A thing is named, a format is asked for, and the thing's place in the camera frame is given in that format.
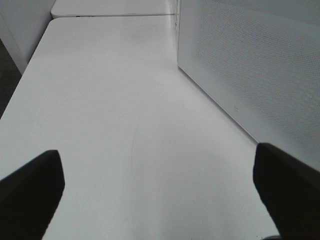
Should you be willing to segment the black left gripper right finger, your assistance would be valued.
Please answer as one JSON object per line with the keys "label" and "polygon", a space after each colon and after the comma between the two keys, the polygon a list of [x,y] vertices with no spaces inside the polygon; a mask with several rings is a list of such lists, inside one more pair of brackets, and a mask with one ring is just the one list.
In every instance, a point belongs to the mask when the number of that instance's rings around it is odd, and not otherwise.
{"label": "black left gripper right finger", "polygon": [[283,240],[320,238],[320,172],[270,143],[259,143],[253,183]]}

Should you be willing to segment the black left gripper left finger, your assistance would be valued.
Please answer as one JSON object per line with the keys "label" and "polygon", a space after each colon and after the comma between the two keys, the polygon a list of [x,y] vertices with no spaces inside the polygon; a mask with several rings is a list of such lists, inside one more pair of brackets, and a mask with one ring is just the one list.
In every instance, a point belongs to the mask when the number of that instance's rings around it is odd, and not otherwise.
{"label": "black left gripper left finger", "polygon": [[41,240],[65,189],[60,154],[47,150],[0,181],[0,238]]}

